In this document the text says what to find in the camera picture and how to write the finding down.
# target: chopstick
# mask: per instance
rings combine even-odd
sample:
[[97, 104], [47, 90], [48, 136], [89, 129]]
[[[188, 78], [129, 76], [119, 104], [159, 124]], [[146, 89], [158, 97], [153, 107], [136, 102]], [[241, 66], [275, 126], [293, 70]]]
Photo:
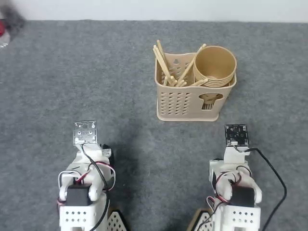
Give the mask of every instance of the chopstick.
[[160, 51], [160, 53], [162, 54], [162, 57], [166, 63], [166, 57], [165, 57], [165, 53], [164, 53], [164, 50], [163, 50], [163, 47], [162, 47], [162, 44], [160, 43], [159, 40], [157, 40], [157, 46], [158, 46], [158, 49]]
[[[197, 53], [198, 53], [201, 49], [203, 49], [204, 47], [206, 47], [206, 44], [205, 44], [205, 43], [199, 48], [199, 50], [197, 51]], [[187, 68], [185, 69], [185, 71], [182, 73], [182, 75], [178, 78], [178, 82], [181, 81], [182, 79], [184, 79], [184, 77], [187, 75], [187, 73], [189, 72], [189, 70], [190, 70], [191, 67], [193, 66], [194, 59], [195, 59], [196, 55], [193, 57], [193, 59], [191, 60], [191, 62], [189, 63], [189, 65], [187, 66]]]
[[201, 79], [201, 80], [191, 84], [190, 86], [201, 86], [201, 85], [205, 84], [207, 81], [208, 81], [208, 78]]
[[166, 63], [165, 63], [165, 61], [164, 61], [164, 58], [163, 58], [162, 54], [160, 53], [160, 51], [159, 51], [159, 49], [157, 48], [156, 45], [153, 46], [153, 51], [154, 51], [154, 54], [155, 54], [155, 56], [156, 56], [156, 59], [158, 60], [158, 62], [159, 62], [159, 64], [160, 64], [160, 66], [161, 66], [163, 72], [165, 73], [165, 79], [164, 79], [163, 85], [166, 86], [166, 85], [167, 85], [167, 82], [169, 82], [170, 85], [173, 85], [173, 86], [174, 86], [174, 84], [175, 84], [174, 82], [175, 82], [176, 80], [174, 79], [174, 77], [171, 78], [171, 75], [170, 75], [169, 70], [168, 70], [168, 67], [167, 67], [167, 65], [166, 65]]

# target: beige plastic caddy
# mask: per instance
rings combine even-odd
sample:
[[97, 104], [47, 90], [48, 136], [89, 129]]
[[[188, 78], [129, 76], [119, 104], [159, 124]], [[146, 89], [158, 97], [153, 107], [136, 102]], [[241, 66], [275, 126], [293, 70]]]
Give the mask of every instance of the beige plastic caddy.
[[[164, 59], [170, 75], [176, 80], [191, 61], [195, 60], [193, 68], [190, 68], [184, 77], [186, 86], [174, 87], [164, 86], [165, 73], [156, 58], [157, 117], [163, 121], [217, 120], [223, 104], [236, 84], [234, 55], [222, 47], [206, 46], [198, 53], [164, 53]], [[201, 79], [206, 79], [207, 82], [202, 86], [191, 86]]]

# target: black cable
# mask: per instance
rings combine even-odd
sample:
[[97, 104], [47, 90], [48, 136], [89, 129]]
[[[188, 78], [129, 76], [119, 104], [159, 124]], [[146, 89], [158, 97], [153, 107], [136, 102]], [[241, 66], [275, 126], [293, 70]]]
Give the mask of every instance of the black cable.
[[[107, 187], [107, 182], [106, 182], [106, 179], [103, 175], [103, 173], [101, 172], [101, 169], [97, 166], [97, 164], [95, 163], [95, 161], [89, 157], [85, 150], [83, 149], [83, 144], [81, 145], [81, 149], [82, 149], [82, 152], [83, 154], [90, 160], [90, 162], [94, 165], [94, 167], [96, 168], [96, 170], [98, 171], [98, 173], [100, 174], [100, 177], [102, 178], [102, 181], [104, 182], [104, 185], [105, 187]], [[97, 227], [101, 224], [101, 222], [103, 221], [106, 213], [107, 213], [107, 210], [108, 210], [108, 205], [109, 205], [109, 193], [108, 193], [108, 189], [106, 189], [106, 204], [105, 204], [105, 208], [104, 208], [104, 211], [103, 211], [103, 214], [101, 216], [101, 218], [98, 220], [98, 222], [93, 226], [92, 229], [90, 229], [89, 231], [95, 231], [97, 229]]]
[[221, 204], [223, 204], [223, 203], [225, 203], [225, 202], [222, 201], [222, 202], [220, 202], [220, 203], [216, 206], [216, 208], [214, 209], [213, 213], [212, 213], [205, 221], [203, 221], [203, 222], [199, 225], [197, 231], [199, 231], [200, 228], [201, 228], [203, 225], [205, 225], [205, 224], [207, 224], [207, 223], [210, 222], [209, 220], [210, 220], [210, 219], [212, 218], [212, 216], [216, 213], [218, 207], [219, 207]]
[[273, 211], [271, 212], [271, 214], [269, 215], [269, 218], [267, 219], [267, 221], [265, 222], [264, 226], [263, 226], [263, 229], [262, 231], [264, 231], [267, 226], [269, 225], [270, 223], [270, 220], [272, 219], [272, 217], [274, 216], [275, 212], [277, 211], [277, 209], [279, 208], [279, 206], [284, 202], [284, 200], [286, 199], [287, 197], [287, 187], [285, 186], [285, 183], [283, 182], [282, 178], [280, 177], [280, 175], [278, 174], [278, 172], [276, 171], [276, 169], [274, 168], [273, 165], [271, 165], [270, 161], [264, 156], [264, 154], [258, 149], [258, 148], [249, 148], [249, 149], [246, 149], [245, 151], [242, 151], [242, 152], [251, 152], [251, 151], [257, 151], [260, 156], [265, 160], [265, 162], [269, 165], [269, 167], [271, 168], [271, 170], [273, 170], [273, 172], [275, 173], [275, 175], [277, 176], [277, 178], [279, 179], [281, 185], [283, 186], [283, 190], [284, 190], [284, 193], [283, 193], [283, 197], [282, 199], [278, 202], [278, 204], [274, 207]]
[[236, 167], [236, 170], [238, 170], [238, 168], [239, 167], [243, 167], [243, 168], [245, 168], [248, 172], [249, 172], [249, 176], [250, 177], [252, 177], [252, 172], [250, 171], [250, 169], [249, 168], [247, 168], [246, 166], [244, 166], [244, 165], [239, 165], [238, 167]]

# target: white wire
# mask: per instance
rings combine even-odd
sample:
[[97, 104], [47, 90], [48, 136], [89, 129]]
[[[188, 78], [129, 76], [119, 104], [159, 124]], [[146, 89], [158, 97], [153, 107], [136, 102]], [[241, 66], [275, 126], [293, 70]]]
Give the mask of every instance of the white wire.
[[207, 203], [207, 205], [211, 208], [211, 210], [212, 210], [212, 212], [214, 211], [214, 208], [212, 207], [212, 205], [208, 202], [208, 199], [209, 198], [211, 198], [211, 199], [213, 199], [214, 201], [213, 201], [213, 203], [215, 202], [215, 199], [212, 197], [212, 196], [207, 196], [206, 197], [206, 203]]
[[[67, 172], [67, 173], [77, 173], [78, 176], [81, 176], [81, 173], [78, 172], [78, 171], [76, 171], [76, 170], [64, 170], [64, 171], [60, 172], [59, 175], [58, 175], [58, 186], [59, 186], [59, 188], [61, 187], [61, 185], [60, 185], [60, 177], [62, 178], [62, 174], [63, 174], [63, 173], [66, 173], [66, 172]], [[69, 176], [71, 176], [71, 177], [78, 177], [78, 176], [76, 176], [75, 174], [71, 174], [71, 175], [69, 175]]]
[[[115, 169], [113, 168], [113, 167], [111, 167], [110, 165], [108, 165], [108, 164], [103, 164], [103, 163], [96, 163], [97, 165], [103, 165], [103, 166], [105, 166], [105, 167], [107, 167], [107, 168], [109, 168], [109, 169], [111, 169], [113, 172], [114, 172], [114, 178], [116, 179], [116, 171], [115, 171]], [[112, 190], [113, 188], [114, 188], [114, 186], [115, 186], [115, 184], [116, 184], [116, 180], [114, 179], [114, 183], [113, 183], [113, 185], [112, 185], [112, 187], [108, 190], [108, 191], [110, 191], [110, 190]]]

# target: utensil holder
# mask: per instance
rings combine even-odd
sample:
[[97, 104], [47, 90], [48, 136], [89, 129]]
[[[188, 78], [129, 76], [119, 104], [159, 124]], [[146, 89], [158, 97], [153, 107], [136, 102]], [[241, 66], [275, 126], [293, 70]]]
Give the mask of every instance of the utensil holder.
[[[170, 74], [178, 79], [194, 58], [195, 53], [165, 53]], [[224, 87], [191, 87], [195, 82], [193, 69], [185, 76], [187, 87], [163, 86], [164, 72], [155, 60], [157, 86], [157, 117], [163, 121], [215, 121], [231, 89], [236, 84], [236, 74]]]

